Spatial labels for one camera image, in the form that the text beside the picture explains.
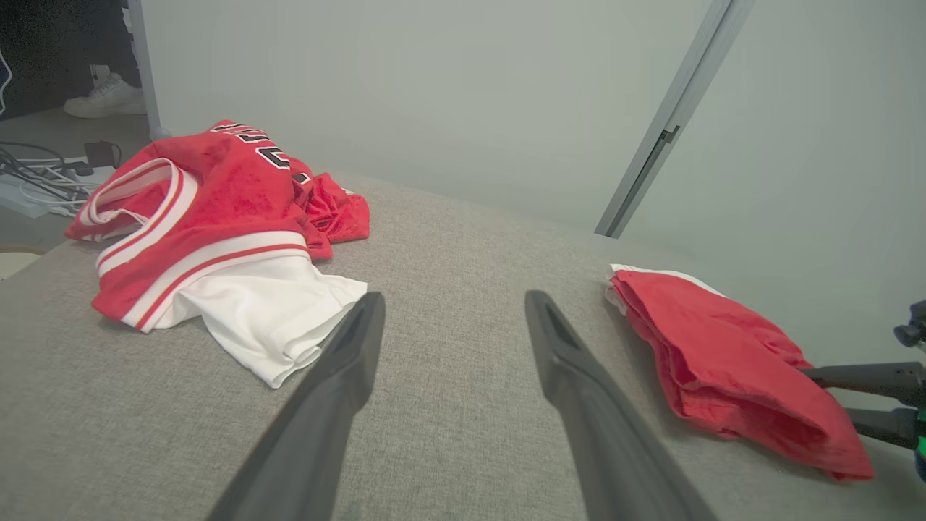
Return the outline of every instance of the white cable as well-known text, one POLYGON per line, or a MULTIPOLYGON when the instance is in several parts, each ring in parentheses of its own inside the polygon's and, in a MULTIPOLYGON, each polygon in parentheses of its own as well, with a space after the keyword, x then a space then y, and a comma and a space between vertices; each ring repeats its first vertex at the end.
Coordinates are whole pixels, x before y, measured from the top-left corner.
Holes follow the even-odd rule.
POLYGON ((41 203, 41 204, 44 204, 44 205, 46 205, 46 206, 72 206, 72 205, 83 205, 84 203, 86 203, 86 202, 89 200, 89 199, 75 199, 75 200, 71 200, 71 201, 57 201, 57 200, 42 199, 42 198, 40 198, 40 197, 30 196, 29 194, 26 193, 26 190, 23 189, 23 187, 26 186, 26 184, 28 184, 28 183, 26 183, 25 181, 23 181, 22 183, 19 184, 19 192, 22 194, 22 196, 23 196, 23 197, 26 197, 26 198, 27 198, 28 200, 30 200, 30 201, 34 201, 34 202, 37 202, 37 203, 41 203))

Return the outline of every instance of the white trim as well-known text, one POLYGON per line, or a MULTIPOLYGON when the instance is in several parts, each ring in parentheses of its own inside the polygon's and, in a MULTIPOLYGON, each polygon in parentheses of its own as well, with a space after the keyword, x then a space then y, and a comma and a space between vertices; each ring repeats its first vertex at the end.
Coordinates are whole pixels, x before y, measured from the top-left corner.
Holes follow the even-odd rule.
POLYGON ((674 277, 679 277, 680 279, 684 279, 690 283, 693 283, 696 286, 700 286, 702 289, 706 289, 707 291, 713 293, 714 295, 720 295, 721 297, 724 297, 724 298, 727 297, 726 295, 720 293, 718 290, 714 289, 713 287, 708 286, 707 284, 702 282, 700 279, 696 279, 692 277, 688 273, 674 272, 672 270, 647 270, 646 268, 637 268, 636 266, 630 266, 628 264, 611 264, 611 271, 613 271, 614 273, 640 272, 640 273, 662 273, 665 275, 672 275, 674 277))
POLYGON ((125 316, 122 317, 122 322, 131 325, 132 327, 138 327, 144 333, 148 333, 154 327, 154 324, 157 324, 157 321, 173 304, 173 295, 177 291, 192 284, 200 277, 215 272, 216 270, 234 266, 236 264, 241 264, 243 262, 272 259, 274 257, 281 257, 284 255, 298 255, 308 258, 308 252, 306 251, 306 239, 302 236, 302 234, 297 232, 284 231, 258 232, 255 234, 241 235, 230 239, 221 240, 217 243, 199 248, 197 251, 194 251, 193 253, 174 263, 165 272, 163 272, 157 278, 157 280, 150 287, 148 287, 148 289, 145 290, 145 292, 138 298, 138 300, 135 301, 135 304, 131 307, 131 309, 125 314, 125 316), (167 291, 168 288, 185 273, 195 269, 197 266, 225 255, 239 253, 254 248, 281 245, 292 245, 294 248, 276 249, 272 251, 256 253, 253 255, 236 257, 234 259, 228 259, 222 262, 217 262, 215 264, 210 264, 201 270, 197 270, 191 273, 190 276, 188 276, 180 284, 172 288, 170 293, 165 299, 161 301, 161 303, 157 306, 157 309, 147 319, 145 324, 139 324, 139 321, 141 321, 144 315, 148 313, 148 310, 155 305, 155 303, 161 297, 161 294, 167 291))
MULTIPOLYGON (((191 174, 178 169, 169 160, 165 159, 165 161, 167 165, 169 165, 171 179, 170 189, 161 202, 161 206, 147 222, 139 220, 139 223, 142 224, 141 228, 100 253, 100 256, 96 259, 96 270, 100 276, 103 276, 116 266, 134 259, 146 248, 153 246, 177 224, 181 217, 183 217, 183 214, 186 213, 187 209, 190 208, 190 205, 193 204, 193 199, 196 196, 196 192, 199 190, 196 179, 191 174), (175 194, 177 195, 177 199, 174 201, 173 198, 175 194)), ((152 171, 151 174, 155 176, 159 175, 160 172, 161 170, 159 169, 157 171, 152 171)), ((120 211, 122 210, 115 210, 113 213, 119 213, 120 211)), ((90 212, 92 219, 103 217, 96 216, 94 208, 91 208, 90 212)))
POLYGON ((104 215, 106 216, 105 218, 98 216, 96 214, 97 205, 104 205, 110 201, 116 201, 121 198, 128 197, 132 194, 140 192, 142 188, 148 186, 149 184, 168 179, 171 176, 171 171, 164 171, 163 169, 155 168, 157 163, 163 163, 164 167, 173 166, 173 163, 171 163, 169 159, 152 159, 139 166, 138 168, 130 172, 126 172, 124 175, 111 178, 108 182, 97 188, 96 191, 90 195, 90 199, 85 205, 83 205, 81 212, 78 214, 78 217, 81 220, 81 224, 85 226, 93 226, 95 224, 105 224, 109 222, 116 216, 111 215, 109 212, 104 212, 104 215), (141 183, 131 182, 135 177, 145 171, 147 171, 147 175, 141 178, 141 183))

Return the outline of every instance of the gray fabric surface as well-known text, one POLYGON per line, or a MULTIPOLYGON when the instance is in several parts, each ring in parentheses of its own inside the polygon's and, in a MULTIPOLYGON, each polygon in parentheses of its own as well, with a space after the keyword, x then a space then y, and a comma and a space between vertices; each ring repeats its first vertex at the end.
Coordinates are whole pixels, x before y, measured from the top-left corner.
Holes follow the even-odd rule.
MULTIPOLYGON (((839 485, 671 415, 650 349, 602 299, 609 263, 671 257, 337 177, 367 197, 372 233, 320 269, 369 282, 387 317, 335 519, 584 517, 534 370, 528 289, 553 297, 721 519, 922 517, 909 454, 866 442, 879 478, 839 485)), ((303 373, 272 391, 198 319, 143 335, 102 318, 89 305, 97 250, 64 244, 0 284, 0 518, 202 519, 303 373)))

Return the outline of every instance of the red cloth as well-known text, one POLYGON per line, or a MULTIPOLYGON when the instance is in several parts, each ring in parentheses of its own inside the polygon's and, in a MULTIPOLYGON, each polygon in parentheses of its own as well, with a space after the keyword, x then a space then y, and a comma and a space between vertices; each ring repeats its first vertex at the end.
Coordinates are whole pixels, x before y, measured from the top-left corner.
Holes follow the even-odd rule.
POLYGON ((620 270, 611 282, 631 326, 653 347, 662 389, 681 418, 837 480, 874 477, 848 414, 797 371, 812 366, 775 324, 670 274, 620 270))
POLYGON ((148 331, 173 293, 212 271, 300 251, 329 259, 331 242, 367 238, 369 208, 328 174, 312 177, 266 133, 220 121, 143 148, 65 232, 97 242, 126 234, 97 260, 93 305, 148 331))
MULTIPOLYGON (((266 133, 228 120, 204 133, 155 141, 119 167, 97 192, 157 158, 170 159, 196 178, 200 190, 190 211, 197 222, 275 221, 268 229, 301 230, 313 260, 330 259, 332 242, 369 237, 369 207, 362 196, 346 193, 328 173, 312 177, 305 163, 281 152, 266 133)), ((117 194, 100 213, 126 211, 105 223, 75 219, 65 235, 97 241, 124 235, 117 232, 138 226, 127 211, 150 218, 164 202, 169 184, 170 178, 163 176, 146 182, 141 191, 117 194)))

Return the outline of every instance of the folded red shirt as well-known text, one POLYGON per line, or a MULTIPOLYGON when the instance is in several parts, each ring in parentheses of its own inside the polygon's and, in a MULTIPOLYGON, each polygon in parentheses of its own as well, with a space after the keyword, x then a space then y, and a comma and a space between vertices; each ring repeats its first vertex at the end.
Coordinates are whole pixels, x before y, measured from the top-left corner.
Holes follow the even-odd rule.
POLYGON ((611 278, 634 331, 653 347, 671 409, 837 480, 874 477, 843 407, 797 370, 812 367, 801 349, 758 313, 676 274, 618 269, 611 278))

